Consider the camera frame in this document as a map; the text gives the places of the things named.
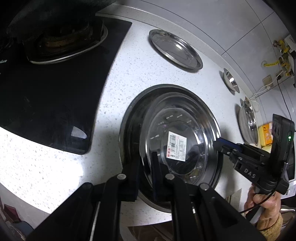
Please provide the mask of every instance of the wall socket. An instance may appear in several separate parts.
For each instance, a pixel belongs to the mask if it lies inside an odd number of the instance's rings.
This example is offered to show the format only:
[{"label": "wall socket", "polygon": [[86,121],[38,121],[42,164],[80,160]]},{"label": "wall socket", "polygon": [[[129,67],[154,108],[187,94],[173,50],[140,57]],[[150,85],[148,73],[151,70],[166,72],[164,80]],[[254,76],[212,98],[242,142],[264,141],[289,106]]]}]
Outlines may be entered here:
[{"label": "wall socket", "polygon": [[272,83],[272,78],[271,78],[271,75],[269,75],[269,76],[267,76],[267,77],[265,77],[264,79],[263,79],[263,85],[269,85],[270,83]]}]

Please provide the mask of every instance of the quartz countertop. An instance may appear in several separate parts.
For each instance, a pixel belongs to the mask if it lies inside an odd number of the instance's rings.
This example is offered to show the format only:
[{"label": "quartz countertop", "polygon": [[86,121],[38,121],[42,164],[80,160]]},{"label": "quartz countertop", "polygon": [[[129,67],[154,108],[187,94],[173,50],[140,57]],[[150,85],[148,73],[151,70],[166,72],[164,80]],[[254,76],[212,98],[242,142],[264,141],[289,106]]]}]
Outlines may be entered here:
[{"label": "quartz countertop", "polygon": [[[196,73],[186,72],[150,45],[149,31],[155,27],[121,19],[133,24],[105,83],[88,153],[60,151],[0,128],[0,182],[19,198],[47,213],[53,212],[84,182],[102,183],[121,172],[118,134],[123,115],[131,101],[153,85],[175,84],[194,92],[213,112],[222,137],[243,143],[236,109],[245,93],[241,90],[240,94],[233,94],[228,90],[221,79],[223,66],[197,50],[203,68]],[[227,197],[242,188],[242,209],[249,186],[250,182],[235,172],[225,157],[216,191]],[[122,203],[120,220],[125,226],[148,225],[169,221],[171,214],[157,211],[139,199],[135,203]]]}]

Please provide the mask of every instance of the white cable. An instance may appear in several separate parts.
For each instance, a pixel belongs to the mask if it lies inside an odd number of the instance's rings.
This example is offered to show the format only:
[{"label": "white cable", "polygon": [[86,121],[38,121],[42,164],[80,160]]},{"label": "white cable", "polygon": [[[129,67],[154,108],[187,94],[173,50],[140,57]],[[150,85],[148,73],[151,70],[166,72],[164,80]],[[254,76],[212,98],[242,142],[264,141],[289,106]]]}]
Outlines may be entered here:
[{"label": "white cable", "polygon": [[258,109],[256,110],[255,108],[254,108],[254,111],[257,113],[258,111],[259,111],[259,109],[260,109],[260,105],[259,105],[259,103],[257,102],[257,101],[255,101],[255,100],[250,100],[251,102],[255,102],[255,103],[257,103],[257,105],[258,105]]},{"label": "white cable", "polygon": [[275,80],[273,80],[271,83],[269,83],[268,85],[264,85],[264,86],[262,86],[256,93],[254,93],[251,97],[250,97],[250,99],[253,99],[254,97],[255,97],[255,95],[257,95],[257,94],[261,94],[261,93],[263,93],[263,92],[266,92],[266,91],[268,91],[268,89],[265,89],[265,90],[263,90],[263,91],[260,91],[262,88],[266,88],[267,86],[270,86],[270,85],[272,85],[275,81],[276,81],[276,79],[281,75],[283,73],[283,70],[282,71],[280,71],[279,73],[278,73],[278,75],[276,76],[276,78],[275,78]]}]

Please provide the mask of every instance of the screw head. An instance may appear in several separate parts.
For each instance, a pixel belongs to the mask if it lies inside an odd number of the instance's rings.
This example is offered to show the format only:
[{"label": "screw head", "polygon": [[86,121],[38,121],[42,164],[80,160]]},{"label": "screw head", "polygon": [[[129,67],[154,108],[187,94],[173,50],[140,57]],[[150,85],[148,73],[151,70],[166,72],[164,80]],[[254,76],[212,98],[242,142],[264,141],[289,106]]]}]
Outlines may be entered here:
[{"label": "screw head", "polygon": [[119,179],[119,180],[124,180],[124,179],[126,179],[126,175],[123,174],[123,173],[118,174],[118,175],[117,175],[117,179]]},{"label": "screw head", "polygon": [[202,183],[200,184],[200,188],[204,191],[208,190],[210,188],[209,184],[207,183]]},{"label": "screw head", "polygon": [[87,189],[90,189],[91,186],[92,186],[91,183],[84,183],[84,184],[82,185],[83,189],[86,189],[86,190],[87,190]]},{"label": "screw head", "polygon": [[168,173],[167,175],[165,175],[165,178],[168,180],[173,180],[175,178],[174,174]]}]

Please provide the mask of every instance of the cooking pot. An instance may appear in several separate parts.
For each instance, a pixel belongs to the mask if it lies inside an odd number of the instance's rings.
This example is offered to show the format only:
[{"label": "cooking pot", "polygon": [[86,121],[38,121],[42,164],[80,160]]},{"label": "cooking pot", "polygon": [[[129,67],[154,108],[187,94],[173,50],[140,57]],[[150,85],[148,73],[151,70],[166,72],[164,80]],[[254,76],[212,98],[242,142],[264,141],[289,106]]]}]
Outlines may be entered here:
[{"label": "cooking pot", "polygon": [[185,182],[208,183],[215,188],[223,155],[213,149],[221,136],[215,117],[194,93],[177,85],[156,85],[129,105],[120,127],[120,159],[124,165],[142,162],[139,196],[151,207],[171,212],[169,202],[153,199],[151,153]]}]

